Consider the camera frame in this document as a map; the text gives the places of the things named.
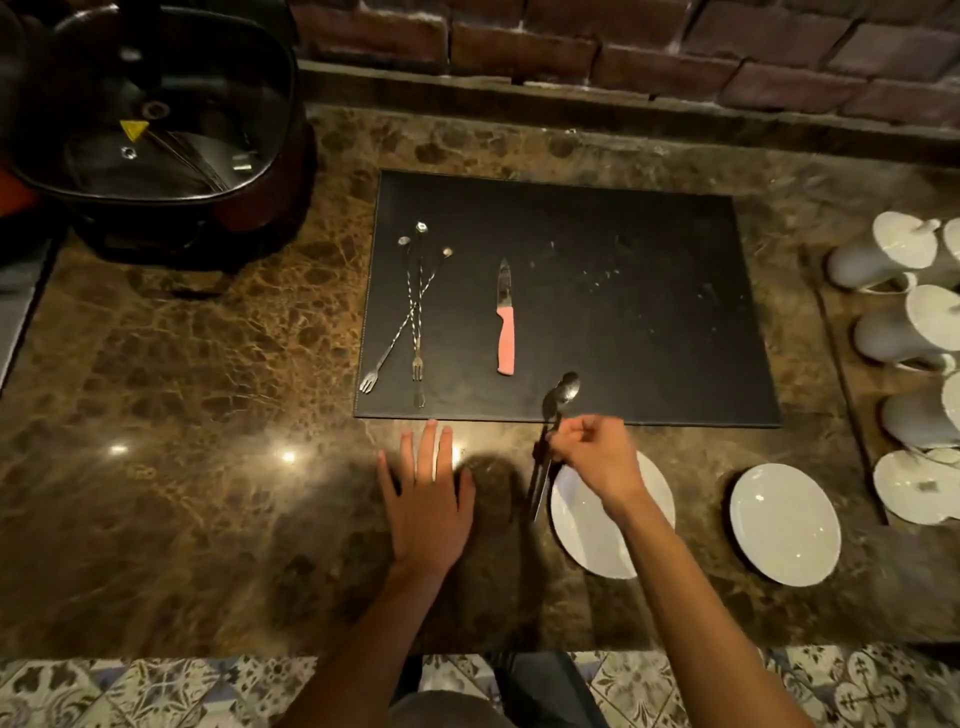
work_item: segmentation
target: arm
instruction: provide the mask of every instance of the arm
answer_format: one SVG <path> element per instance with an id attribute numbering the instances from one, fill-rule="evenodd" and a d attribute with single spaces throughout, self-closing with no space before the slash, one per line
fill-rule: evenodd
<path id="1" fill-rule="evenodd" d="M 445 427 L 433 478 L 437 423 L 420 438 L 416 472 L 413 434 L 400 438 L 400 495 L 383 450 L 377 480 L 383 492 L 394 541 L 395 562 L 387 583 L 367 613 L 348 631 L 338 649 L 280 722 L 280 728 L 381 728 L 403 661 L 427 611 L 460 558 L 473 523 L 473 478 L 460 478 L 460 503 L 453 487 L 453 433 Z"/>
<path id="2" fill-rule="evenodd" d="M 577 470 L 623 532 L 695 728 L 812 728 L 767 672 L 686 545 L 647 493 L 622 421 L 562 423 L 550 447 Z"/>

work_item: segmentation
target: paring knife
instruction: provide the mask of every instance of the paring knife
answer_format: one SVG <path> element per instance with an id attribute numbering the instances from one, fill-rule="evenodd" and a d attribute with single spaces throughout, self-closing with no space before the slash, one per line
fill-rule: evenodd
<path id="1" fill-rule="evenodd" d="M 500 261 L 496 277 L 496 315 L 503 319 L 496 347 L 496 370 L 502 375 L 514 373 L 514 300 L 510 295 L 510 266 Z"/>

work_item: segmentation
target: tile floor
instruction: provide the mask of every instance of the tile floor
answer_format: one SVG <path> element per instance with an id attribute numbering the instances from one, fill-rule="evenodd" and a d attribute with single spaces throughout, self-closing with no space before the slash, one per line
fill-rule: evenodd
<path id="1" fill-rule="evenodd" d="M 689 725 L 661 652 L 571 653 L 611 728 Z M 960 672 L 889 644 L 763 650 L 818 726 L 960 728 Z M 316 660 L 0 661 L 0 728 L 266 728 Z M 499 695 L 478 655 L 424 658 L 421 690 Z"/>

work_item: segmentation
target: yellow warning label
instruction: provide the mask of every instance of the yellow warning label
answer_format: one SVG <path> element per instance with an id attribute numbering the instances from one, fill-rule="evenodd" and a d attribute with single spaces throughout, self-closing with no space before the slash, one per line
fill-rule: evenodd
<path id="1" fill-rule="evenodd" d="M 130 141 L 136 141 L 140 138 L 140 135 L 147 131 L 147 127 L 150 126 L 149 121 L 141 121 L 139 119 L 121 119 L 120 126 L 123 127 L 124 134 L 127 135 L 127 139 Z"/>

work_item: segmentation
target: jeans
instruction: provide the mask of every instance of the jeans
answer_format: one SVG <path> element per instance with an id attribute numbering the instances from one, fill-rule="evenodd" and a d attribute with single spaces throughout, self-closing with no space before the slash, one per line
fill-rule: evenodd
<path id="1" fill-rule="evenodd" d="M 484 657 L 500 688 L 503 713 L 516 728 L 610 728 L 565 652 L 498 652 Z M 392 702 L 416 692 L 422 673 L 423 659 L 407 658 Z"/>

